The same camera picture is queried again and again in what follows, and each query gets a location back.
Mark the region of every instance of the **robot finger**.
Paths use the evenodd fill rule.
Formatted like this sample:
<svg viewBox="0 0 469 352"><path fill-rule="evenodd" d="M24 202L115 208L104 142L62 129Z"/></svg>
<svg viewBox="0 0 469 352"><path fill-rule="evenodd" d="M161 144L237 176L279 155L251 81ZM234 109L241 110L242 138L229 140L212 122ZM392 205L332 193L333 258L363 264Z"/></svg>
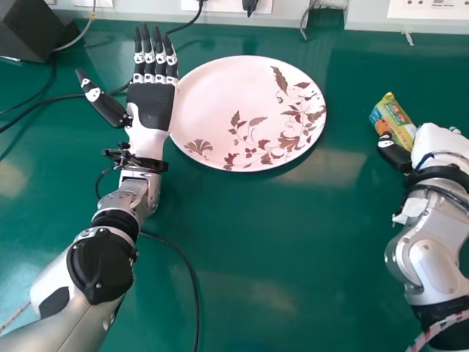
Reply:
<svg viewBox="0 0 469 352"><path fill-rule="evenodd" d="M158 26L153 29L153 37L155 39L155 80L156 83L166 83L166 52L164 50L161 33Z"/></svg>
<svg viewBox="0 0 469 352"><path fill-rule="evenodd" d="M153 52L152 38L149 35L146 23L141 27L141 38L144 42L144 83L155 83L155 53Z"/></svg>
<svg viewBox="0 0 469 352"><path fill-rule="evenodd" d="M133 39L135 40L135 54L133 56L135 70L133 73L133 83L144 83L145 58L144 50L141 46L140 29L138 27L135 28Z"/></svg>
<svg viewBox="0 0 469 352"><path fill-rule="evenodd" d="M179 81L179 73L177 71L177 55L171 40L166 34L163 38L163 44L166 51L166 62L168 63L168 67L166 68L166 83L177 86Z"/></svg>
<svg viewBox="0 0 469 352"><path fill-rule="evenodd" d="M144 58L147 64L155 62L155 53L152 49L152 38L149 35L147 24L144 23L141 27L141 38L144 42Z"/></svg>
<svg viewBox="0 0 469 352"><path fill-rule="evenodd" d="M109 94L105 93L96 84L91 82L82 70L76 70L81 88L86 99L92 107L111 124L114 128L123 128L126 125L126 112L119 102Z"/></svg>

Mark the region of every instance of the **plate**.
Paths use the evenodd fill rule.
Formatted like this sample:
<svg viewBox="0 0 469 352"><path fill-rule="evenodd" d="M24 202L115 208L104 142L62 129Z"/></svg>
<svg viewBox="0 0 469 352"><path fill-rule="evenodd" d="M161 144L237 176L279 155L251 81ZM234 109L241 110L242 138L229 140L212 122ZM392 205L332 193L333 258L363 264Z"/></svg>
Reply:
<svg viewBox="0 0 469 352"><path fill-rule="evenodd" d="M305 153L325 120L324 97L304 72L267 57L231 56L181 80L170 134L201 164L255 172Z"/></svg>

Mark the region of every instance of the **wire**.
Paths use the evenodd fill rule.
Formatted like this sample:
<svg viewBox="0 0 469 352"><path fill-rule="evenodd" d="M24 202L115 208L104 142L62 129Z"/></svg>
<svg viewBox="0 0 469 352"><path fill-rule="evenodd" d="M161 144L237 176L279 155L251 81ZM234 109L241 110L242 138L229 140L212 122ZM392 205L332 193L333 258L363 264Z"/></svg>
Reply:
<svg viewBox="0 0 469 352"><path fill-rule="evenodd" d="M258 3L259 3L259 0L254 0L253 5L248 6L248 9L246 10L248 12L248 18L250 18L253 12L256 11L256 7Z"/></svg>
<svg viewBox="0 0 469 352"><path fill-rule="evenodd" d="M96 198L97 198L98 201L101 199L101 196L100 196L100 182L109 172L112 172L112 171L114 171L113 166L107 168L106 170L103 170L100 173L100 175L97 177L96 181L95 181L95 194L96 194Z"/></svg>
<svg viewBox="0 0 469 352"><path fill-rule="evenodd" d="M199 0L199 11L197 12L196 17L194 17L191 21L187 22L186 24L183 24L182 26L167 31L167 35L176 33L182 29L188 28L189 26L193 25L199 19L200 14L202 13L202 9L204 8L204 1L205 0Z"/></svg>
<svg viewBox="0 0 469 352"><path fill-rule="evenodd" d="M116 95L116 94L119 94L120 92L124 91L125 89L127 89L129 86L129 83L126 83L126 85L120 87L120 88L117 88L115 90L111 90L110 92L108 92L109 94L111 95ZM42 105L46 105L46 104L50 104L50 103L55 103L56 101L60 101L60 100L65 100L65 99L72 99L72 98L83 98L85 96L84 93L77 93L77 94L66 94L66 95L57 95L56 97L52 97L52 98L48 98L48 99L45 99L45 100L41 100L41 101L38 101L37 103L31 105L30 107L28 107L25 111L23 111L21 114L19 114L18 116L16 116L13 120L11 120L10 122L8 122L6 125L2 126L0 128L0 133L3 133L5 132L8 128L12 127L15 123L19 122L21 119L23 119L27 114L29 114L31 111L34 111L35 109L37 109L38 107L42 106Z"/></svg>
<svg viewBox="0 0 469 352"><path fill-rule="evenodd" d="M167 32L167 34L172 34L172 33L175 33L175 32L178 32L182 29L185 29L185 28L188 28L189 26L191 26L192 24L194 24L200 17L200 14L202 13L202 9L204 7L204 1L205 0L199 0L199 11L197 12L196 16L189 22L187 22L186 24L182 25L182 26L179 26L179 27L176 27L170 31ZM96 7L96 0L94 1L94 7L93 7L93 13L94 13L94 10L95 10L95 7ZM88 30L87 28L89 28L89 25L91 24L92 22L92 18L93 18L93 14L90 18L90 21L88 22L88 25L86 25L85 27L85 30L82 31L81 33L81 36L78 36L77 38L74 39L74 41L68 43L67 45L64 45L60 48L56 48L54 49L55 51L59 51L59 50L62 50L62 49L65 49L65 48L68 48L69 46L72 46L74 43L76 43L78 40L80 40L84 33ZM115 95L115 94L119 94L121 93L122 91L126 90L129 86L130 82L126 83L126 85L120 87L120 88L117 88L115 90L111 90L110 92L108 92L110 95ZM49 98L49 99L45 99L45 100L41 100L37 103L35 103L34 105L30 106L27 110L23 111L21 114L19 114L18 116L16 116L15 118L13 118L12 121L8 122L6 125L2 126L0 128L0 133L3 133L5 132L8 128L12 127L15 123L17 123L18 121L20 121L21 119L23 119L27 114L29 114L31 111L34 111L35 109L37 109L39 106L42 106L42 105L45 105L45 104L50 104L50 103L55 103L56 101L60 101L60 100L65 100L65 99L72 99L72 98L82 98L84 97L84 94L83 93L78 93L78 94L68 94L68 95L58 95L56 97L52 97L52 98Z"/></svg>
<svg viewBox="0 0 469 352"><path fill-rule="evenodd" d="M114 170L113 167L103 170L95 181L95 194L96 194L98 201L101 199L100 192L99 192L100 182L104 178L104 176L106 176L109 172L113 170ZM189 271L189 274L191 275L191 281L192 281L193 299L194 299L194 303L196 306L196 330L195 330L194 338L193 338L192 352L197 352L199 348L199 338L200 338L200 298L199 298L199 289L197 286L196 272L194 271L193 266L191 262L189 261L188 257L178 246L156 235L150 235L149 233L142 232L142 231L140 233L144 236L154 238L155 240L158 240L166 244L167 246L173 248L173 250L175 250L178 253L178 255L181 256L182 260L184 260L184 263L188 267L188 271Z"/></svg>
<svg viewBox="0 0 469 352"><path fill-rule="evenodd" d="M200 298L199 298L199 288L197 286L197 277L196 277L196 272L193 269L193 266L187 256L184 254L184 252L177 247L175 244L169 242L168 240L165 240L164 238L158 237L156 235L150 235L149 233L145 232L140 232L143 236L147 236L150 238L154 238L155 240L158 240L167 246L173 248L179 256L181 256L182 260L184 260L184 263L188 267L189 274L191 275L191 281L192 281L192 288L193 288L193 300L194 304L196 307L196 329L194 332L194 338L193 338L193 346L192 346L192 352L197 352L199 348L199 338L200 338Z"/></svg>
<svg viewBox="0 0 469 352"><path fill-rule="evenodd" d="M23 306L21 306L20 309L18 309L15 314L13 314L11 317L9 317L7 319L7 321L5 321L3 324L0 325L0 334L3 332L3 330L5 330L8 326L10 326L10 324L16 320L16 318L18 318L25 310L28 309L28 307L31 305L31 301L28 301L26 302L25 304L23 304Z"/></svg>
<svg viewBox="0 0 469 352"><path fill-rule="evenodd" d="M12 106L11 108L0 111L0 115L7 114L7 113L9 113L13 110L16 110L16 109L26 105L30 101L34 100L35 98L39 97L41 94L47 92L52 87L53 83L55 82L56 73L57 73L56 62L55 62L55 60L53 60L52 63L51 63L51 75L49 76L49 79L47 80L47 82L45 83L43 88L41 88L39 92L33 94L31 97L27 98L25 101L22 101L21 103L15 105L15 106Z"/></svg>
<svg viewBox="0 0 469 352"><path fill-rule="evenodd" d="M422 332L412 344L407 347L405 352L419 352L433 337L437 336L442 331L445 331L447 328L450 328L456 323L461 323L469 319L469 310L464 310L462 312L449 315L443 320L437 321L432 324L428 330Z"/></svg>
<svg viewBox="0 0 469 352"><path fill-rule="evenodd" d="M466 199L461 198L458 194L455 194L447 189L437 187L437 186L432 186L432 185L415 185L413 186L408 192L407 195L412 192L412 191L417 191L417 190L425 190L425 191L434 191L435 193L441 194L450 200L452 200L454 203L457 203L460 207L462 207L464 210L469 212L469 203Z"/></svg>
<svg viewBox="0 0 469 352"><path fill-rule="evenodd" d="M303 35L303 38L305 38L305 41L308 40L308 36L306 35L304 29L303 29L303 22L305 21L305 18L306 16L308 15L309 11L311 11L313 9L314 6L316 6L316 3L318 2L319 0L313 0L313 2L308 6L308 8L306 9L306 11L303 13L303 16L301 16L301 21L300 21L300 32L301 32L301 35Z"/></svg>
<svg viewBox="0 0 469 352"><path fill-rule="evenodd" d="M69 42L69 43L67 43L63 46L60 46L58 48L53 49L53 51L61 51L61 50L64 50L66 48L69 48L73 44L77 43L88 32L88 29L91 26L91 23L95 20L95 17L96 17L96 0L93 1L93 10L91 11L91 15L89 16L88 23L86 24L83 31L81 31L81 33L77 36L77 38L75 38L74 40L72 40L71 42Z"/></svg>

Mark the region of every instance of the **white wall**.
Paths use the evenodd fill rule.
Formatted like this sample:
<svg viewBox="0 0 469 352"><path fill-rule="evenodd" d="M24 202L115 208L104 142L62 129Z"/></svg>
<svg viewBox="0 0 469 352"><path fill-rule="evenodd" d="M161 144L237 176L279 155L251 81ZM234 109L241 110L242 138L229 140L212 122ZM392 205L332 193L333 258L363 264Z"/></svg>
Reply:
<svg viewBox="0 0 469 352"><path fill-rule="evenodd" d="M469 34L466 20L388 18L389 0L350 0L345 29L414 33Z"/></svg>
<svg viewBox="0 0 469 352"><path fill-rule="evenodd" d="M301 15L308 6L309 0L273 0L273 12L269 15L254 13L251 18L247 18L245 13L203 12L198 23L298 27ZM89 7L73 6L72 0L56 0L56 5L51 5L51 8L73 17L89 17L90 11ZM195 12L182 11L180 8L180 0L114 0L114 8L97 9L97 18L163 22L186 22L192 19Z"/></svg>

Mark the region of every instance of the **leaf pattern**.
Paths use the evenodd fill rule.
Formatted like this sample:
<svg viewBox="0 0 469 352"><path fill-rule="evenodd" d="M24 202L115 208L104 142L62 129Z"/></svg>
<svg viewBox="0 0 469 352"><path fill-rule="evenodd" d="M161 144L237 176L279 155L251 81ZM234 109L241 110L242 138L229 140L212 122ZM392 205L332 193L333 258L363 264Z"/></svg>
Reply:
<svg viewBox="0 0 469 352"><path fill-rule="evenodd" d="M298 111L293 111L293 110L285 111L281 113L281 115L289 115L289 116L295 116L296 114L298 114Z"/></svg>
<svg viewBox="0 0 469 352"><path fill-rule="evenodd" d="M205 150L213 150L212 145L202 139L196 139L193 142L189 142L184 146L185 149L190 153L197 153L200 156L204 156Z"/></svg>
<svg viewBox="0 0 469 352"><path fill-rule="evenodd" d="M270 142L268 139L261 139L260 141L258 141L258 145L259 145L259 148L265 150L265 145Z"/></svg>
<svg viewBox="0 0 469 352"><path fill-rule="evenodd" d="M298 131L295 128L294 131L296 131L297 135L291 137L285 136L285 132L280 132L280 136L277 138L279 144L276 144L275 142L272 142L269 139L256 140L256 138L254 138L253 136L253 131L256 130L254 126L257 126L263 121L265 121L267 117L255 117L251 120L241 120L240 111L238 110L232 116L230 120L232 128L228 130L228 132L235 135L235 137L233 138L233 143L235 146L237 146L237 148L234 150L238 151L238 153L227 154L227 156L224 158L225 165L223 166L223 168L225 170L232 171L233 167L242 167L243 169L247 169L253 164L259 165L259 163L263 165L273 165L274 160L281 158L285 158L285 161L287 161L289 153L291 153L293 150L302 150L306 145L311 144L311 132L316 128L316 126L314 126L314 123L326 112L325 106L321 106L318 112L309 114L306 113L305 109L309 110L311 108L311 104L306 105L305 101L310 101L314 96L317 95L317 93L314 91L314 88L311 88L311 82L300 82L298 84L295 84L294 86L290 86L289 88L288 81L285 79L284 75L279 70L279 68L274 66L270 67L273 70L276 83L278 85L278 88L280 89L276 93L278 103L285 103L285 105L289 108L288 111L284 111L281 113L281 115L287 115L289 117L289 123L287 123L285 126L287 128L293 128L294 124L292 125L291 122L292 118L294 118L295 121L300 124L301 129ZM311 96L307 96L307 91L300 91L300 89L307 88L309 88L310 91L313 90L311 92ZM285 95L289 98L288 103L284 102L285 96L281 92L284 92ZM240 133L240 129L244 125L247 125L248 128L243 130L244 133ZM191 153L199 153L200 155L202 155L205 150L213 150L209 142L204 142L201 139L197 139L194 142L188 143L185 147L187 147ZM273 150L277 149L283 150L283 153L280 152L281 155L274 154ZM244 162L239 161L237 165L235 165L235 158L239 155L243 157Z"/></svg>
<svg viewBox="0 0 469 352"><path fill-rule="evenodd" d="M273 69L273 72L276 74L276 82L278 87L287 93L288 82L285 79L284 75L281 74L280 70L277 67L270 66Z"/></svg>
<svg viewBox="0 0 469 352"><path fill-rule="evenodd" d="M323 106L321 106L321 110L319 110L318 112L315 112L313 114L306 114L306 116L308 117L309 122L313 123L317 119L319 119L326 112L326 110L327 109L323 105Z"/></svg>
<svg viewBox="0 0 469 352"><path fill-rule="evenodd" d="M234 116L232 117L232 126L236 127L236 124L238 123L239 120L240 120L240 111L238 110L236 114L234 114Z"/></svg>
<svg viewBox="0 0 469 352"><path fill-rule="evenodd" d="M309 84L311 84L311 82L301 82L301 83L298 83L295 85L295 87L300 87L301 89L305 89L309 86Z"/></svg>
<svg viewBox="0 0 469 352"><path fill-rule="evenodd" d="M295 150L303 148L298 146L298 143L300 143L300 136L287 137L283 132L281 132L278 141L280 142L280 148L287 149L288 153L292 152L293 148L295 148Z"/></svg>
<svg viewBox="0 0 469 352"><path fill-rule="evenodd" d="M252 127L252 126L255 126L255 125L258 125L260 124L262 121L266 120L267 118L266 117L256 117L255 119L252 119L251 121L249 121L249 125Z"/></svg>
<svg viewBox="0 0 469 352"><path fill-rule="evenodd" d="M261 157L261 164L264 164L264 165L272 165L272 160L270 159L269 153L264 154L264 155Z"/></svg>
<svg viewBox="0 0 469 352"><path fill-rule="evenodd" d="M225 170L231 170L232 167L234 166L233 160L234 160L238 155L239 155L238 153L234 153L234 154L228 153L228 156L225 158L226 165L223 166L223 168L224 168Z"/></svg>

